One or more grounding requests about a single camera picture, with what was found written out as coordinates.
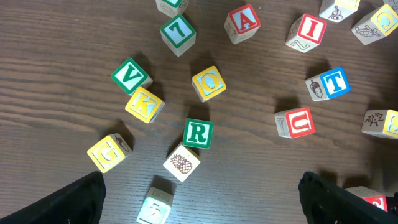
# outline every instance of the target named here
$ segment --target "green number 7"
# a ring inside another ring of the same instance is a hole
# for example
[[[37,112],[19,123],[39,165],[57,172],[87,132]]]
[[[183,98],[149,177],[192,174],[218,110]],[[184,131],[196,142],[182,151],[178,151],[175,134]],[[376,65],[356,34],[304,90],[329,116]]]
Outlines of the green number 7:
[[[182,32],[180,24],[178,24],[178,22],[174,22],[171,26],[170,26],[170,30],[174,31],[174,28],[177,28],[177,32],[182,36],[185,37],[185,34]]]

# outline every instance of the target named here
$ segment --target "wooden table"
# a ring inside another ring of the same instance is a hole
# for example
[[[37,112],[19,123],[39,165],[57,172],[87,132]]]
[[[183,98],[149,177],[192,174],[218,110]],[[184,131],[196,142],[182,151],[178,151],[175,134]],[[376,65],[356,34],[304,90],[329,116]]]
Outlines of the wooden table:
[[[398,110],[398,31],[362,45],[350,29],[382,4],[363,0],[353,16],[328,22],[311,52],[286,47],[292,23],[317,16],[320,1],[247,1],[262,27],[233,45],[223,24],[244,1],[191,0],[184,16],[197,42],[181,57],[160,38],[170,18],[154,0],[0,1],[0,217],[97,170],[86,152],[115,132],[134,152],[104,175],[102,223],[134,223],[151,185],[174,192],[167,223],[306,223],[297,186],[308,170],[391,195],[398,141],[365,135],[361,125],[368,108]],[[111,79],[129,57],[166,102],[153,124],[124,110],[129,96]],[[191,77],[211,65],[228,87],[201,103]],[[313,102],[304,80],[335,67],[345,69],[351,93]],[[274,112],[304,106],[316,133],[279,137]],[[210,119],[215,130],[181,183],[162,164],[186,118]]]

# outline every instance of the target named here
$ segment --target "red letter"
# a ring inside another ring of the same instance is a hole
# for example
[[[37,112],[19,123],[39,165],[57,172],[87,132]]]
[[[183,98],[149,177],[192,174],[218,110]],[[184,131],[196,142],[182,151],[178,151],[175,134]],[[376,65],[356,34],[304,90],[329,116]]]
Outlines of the red letter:
[[[307,36],[313,37],[313,31],[315,30],[315,27],[318,25],[317,21],[311,21],[311,29],[310,32],[307,33]]]
[[[245,29],[245,27],[244,27],[245,24],[249,24],[249,27],[252,27],[252,26],[256,25],[256,23],[252,22],[249,18],[247,18],[243,14],[243,12],[241,12],[241,26],[242,26],[241,30]]]

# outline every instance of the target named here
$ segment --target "block face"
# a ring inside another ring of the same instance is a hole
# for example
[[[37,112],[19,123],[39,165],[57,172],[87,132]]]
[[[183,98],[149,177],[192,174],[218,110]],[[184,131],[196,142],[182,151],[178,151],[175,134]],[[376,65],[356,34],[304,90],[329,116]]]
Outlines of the block face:
[[[314,44],[320,44],[325,33],[326,26],[327,23],[325,21],[311,15],[304,14],[300,28],[298,29],[298,36],[311,41]]]
[[[188,147],[209,149],[211,135],[213,134],[213,123],[197,119],[187,119],[185,123],[182,144]]]
[[[285,114],[285,118],[291,138],[298,138],[315,132],[310,108],[289,111]]]
[[[164,102],[143,87],[139,87],[131,96],[126,110],[145,123],[153,122]]]
[[[385,36],[390,35],[398,27],[398,15],[388,4],[381,7],[371,20]]]
[[[102,173],[111,170],[130,153],[131,149],[123,149],[118,142],[114,141],[112,135],[106,136],[87,151],[88,156]]]
[[[199,164],[198,156],[181,143],[168,156],[163,166],[179,181],[184,182]]]
[[[215,66],[193,76],[192,82],[202,101],[207,101],[226,89],[226,84]]]
[[[336,98],[351,91],[343,68],[336,68],[329,72],[325,72],[320,75],[320,79],[329,99]]]
[[[131,95],[141,85],[151,84],[152,79],[131,58],[127,59],[113,74],[112,79]]]

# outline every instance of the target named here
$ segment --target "letter block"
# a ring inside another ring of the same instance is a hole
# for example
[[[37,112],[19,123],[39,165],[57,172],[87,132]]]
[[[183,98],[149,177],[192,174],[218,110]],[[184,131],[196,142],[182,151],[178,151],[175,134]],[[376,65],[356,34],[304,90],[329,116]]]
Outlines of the letter block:
[[[187,119],[187,122],[185,123],[185,131],[182,144],[188,147],[209,149],[212,133],[212,122],[201,121],[197,119]]]
[[[321,19],[304,14],[290,28],[286,46],[307,53],[320,45],[327,23]]]
[[[398,139],[398,112],[394,110],[367,111],[362,132],[380,138]]]
[[[287,110],[274,116],[281,137],[298,138],[315,133],[310,108]]]
[[[148,88],[153,80],[148,74],[131,58],[127,59],[113,74],[112,79],[128,94],[142,86]]]
[[[233,44],[252,37],[260,26],[261,22],[251,4],[230,12],[224,24],[224,28]]]
[[[383,39],[398,27],[398,15],[385,4],[363,17],[352,28],[353,34],[364,45]]]
[[[319,17],[341,22],[358,10],[361,0],[323,0]]]
[[[132,150],[120,134],[106,136],[87,151],[102,173],[111,170],[131,153]]]
[[[184,182],[199,164],[198,155],[180,143],[168,156],[163,166],[179,181]]]
[[[385,195],[380,194],[379,192],[369,189],[367,187],[351,187],[345,190],[371,203],[377,208],[380,208],[381,210],[388,212]]]
[[[137,216],[141,224],[164,224],[172,209],[173,195],[151,187]]]
[[[215,66],[194,75],[192,85],[202,102],[206,102],[226,90],[223,77]]]
[[[189,0],[156,0],[157,9],[171,18],[183,14],[188,4]]]
[[[159,112],[163,109],[164,102],[143,87],[139,87],[126,105],[126,111],[141,121],[153,123]]]
[[[331,100],[349,91],[348,83],[343,68],[335,68],[305,81],[313,101]]]
[[[181,56],[197,39],[197,33],[189,22],[181,15],[175,16],[160,28],[163,41],[176,55]]]

